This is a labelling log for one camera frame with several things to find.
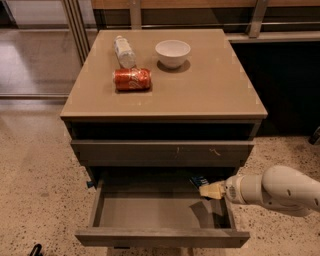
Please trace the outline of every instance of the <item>bowl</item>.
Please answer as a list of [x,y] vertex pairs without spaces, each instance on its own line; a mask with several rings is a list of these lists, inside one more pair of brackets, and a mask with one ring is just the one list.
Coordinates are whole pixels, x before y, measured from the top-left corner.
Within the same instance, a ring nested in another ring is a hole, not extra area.
[[190,53],[190,45],[179,40],[166,40],[156,45],[159,61],[169,69],[180,67]]

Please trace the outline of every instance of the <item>white bottle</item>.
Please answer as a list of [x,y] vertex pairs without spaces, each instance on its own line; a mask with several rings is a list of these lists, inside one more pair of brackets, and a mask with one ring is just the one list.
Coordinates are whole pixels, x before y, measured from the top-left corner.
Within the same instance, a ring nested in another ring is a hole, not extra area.
[[117,36],[114,39],[114,50],[122,68],[133,68],[136,66],[136,55],[126,38]]

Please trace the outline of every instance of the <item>drawer front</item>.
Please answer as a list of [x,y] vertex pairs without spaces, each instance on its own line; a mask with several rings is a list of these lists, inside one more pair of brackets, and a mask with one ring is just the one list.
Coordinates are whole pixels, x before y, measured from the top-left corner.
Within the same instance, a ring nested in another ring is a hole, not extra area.
[[254,143],[248,141],[110,141],[73,140],[84,166],[239,167]]
[[83,245],[240,248],[250,237],[236,230],[224,200],[201,199],[190,182],[147,186],[142,179],[138,190],[130,182],[115,191],[99,181],[89,226],[76,232]]

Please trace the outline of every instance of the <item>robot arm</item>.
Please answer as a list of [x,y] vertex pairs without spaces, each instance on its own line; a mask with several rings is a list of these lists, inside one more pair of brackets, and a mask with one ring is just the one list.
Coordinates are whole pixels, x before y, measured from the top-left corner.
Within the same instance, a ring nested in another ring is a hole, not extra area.
[[320,182],[287,166],[274,166],[261,175],[237,175],[199,187],[201,196],[225,197],[235,204],[255,204],[291,216],[320,212]]

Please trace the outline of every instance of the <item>red soda can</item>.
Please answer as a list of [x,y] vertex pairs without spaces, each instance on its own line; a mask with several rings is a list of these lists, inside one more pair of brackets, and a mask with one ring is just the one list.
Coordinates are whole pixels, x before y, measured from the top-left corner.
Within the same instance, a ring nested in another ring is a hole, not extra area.
[[113,82],[119,91],[146,90],[151,85],[151,71],[146,68],[116,69]]

